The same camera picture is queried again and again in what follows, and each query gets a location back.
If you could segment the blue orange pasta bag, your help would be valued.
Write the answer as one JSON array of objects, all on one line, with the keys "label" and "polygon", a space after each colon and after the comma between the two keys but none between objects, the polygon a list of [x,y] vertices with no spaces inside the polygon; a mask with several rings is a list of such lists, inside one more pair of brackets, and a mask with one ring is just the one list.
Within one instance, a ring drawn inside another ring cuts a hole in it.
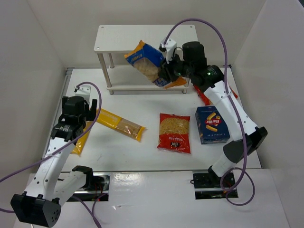
[{"label": "blue orange pasta bag", "polygon": [[142,40],[139,41],[133,51],[125,54],[124,58],[131,66],[145,75],[150,82],[159,88],[168,89],[171,87],[183,86],[187,82],[181,76],[174,82],[159,77],[158,73],[161,71],[161,62],[165,58],[160,51]]}]

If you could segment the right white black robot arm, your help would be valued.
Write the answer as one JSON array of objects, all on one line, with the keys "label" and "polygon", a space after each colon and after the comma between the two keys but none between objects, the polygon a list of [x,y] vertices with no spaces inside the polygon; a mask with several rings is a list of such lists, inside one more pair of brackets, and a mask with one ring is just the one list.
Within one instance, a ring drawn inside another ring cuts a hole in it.
[{"label": "right white black robot arm", "polygon": [[175,53],[174,40],[162,41],[159,50],[166,54],[161,62],[158,75],[170,82],[176,82],[182,76],[199,88],[215,105],[228,126],[232,141],[223,147],[223,154],[208,169],[211,182],[222,187],[222,176],[241,160],[256,151],[266,138],[265,127],[258,127],[250,119],[243,107],[225,84],[225,77],[216,65],[208,65],[204,46],[198,41],[187,42],[182,46],[183,58]]}]

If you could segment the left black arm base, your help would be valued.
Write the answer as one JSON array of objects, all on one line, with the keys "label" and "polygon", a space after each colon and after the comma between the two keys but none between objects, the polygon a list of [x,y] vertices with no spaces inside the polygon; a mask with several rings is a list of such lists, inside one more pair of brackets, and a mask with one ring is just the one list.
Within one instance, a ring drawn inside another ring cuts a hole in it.
[{"label": "left black arm base", "polygon": [[94,182],[88,188],[79,188],[73,197],[83,202],[108,201],[110,187],[110,173],[94,172]]}]

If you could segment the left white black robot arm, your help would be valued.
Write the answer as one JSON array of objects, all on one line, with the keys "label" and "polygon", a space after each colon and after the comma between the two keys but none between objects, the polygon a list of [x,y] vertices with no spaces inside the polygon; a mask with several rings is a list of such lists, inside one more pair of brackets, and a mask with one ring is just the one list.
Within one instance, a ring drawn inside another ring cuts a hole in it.
[{"label": "left white black robot arm", "polygon": [[86,123],[96,117],[97,100],[88,103],[81,96],[64,96],[62,114],[53,127],[45,160],[22,194],[14,194],[10,204],[18,220],[47,228],[53,227],[64,203],[81,187],[89,187],[93,170],[76,166],[63,181],[62,168],[73,151]]}]

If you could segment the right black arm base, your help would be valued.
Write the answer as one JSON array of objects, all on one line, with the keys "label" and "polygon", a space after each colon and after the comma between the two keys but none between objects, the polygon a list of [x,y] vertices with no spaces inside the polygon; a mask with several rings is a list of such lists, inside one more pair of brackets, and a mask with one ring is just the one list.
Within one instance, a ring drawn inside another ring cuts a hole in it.
[{"label": "right black arm base", "polygon": [[[220,187],[219,180],[213,180],[207,171],[194,171],[192,174],[193,178],[190,180],[190,183],[194,185],[196,200],[224,199],[226,197],[227,192]],[[234,174],[230,172],[224,178],[223,185],[227,189],[234,184]],[[228,198],[238,198],[236,188],[228,194]]]}]

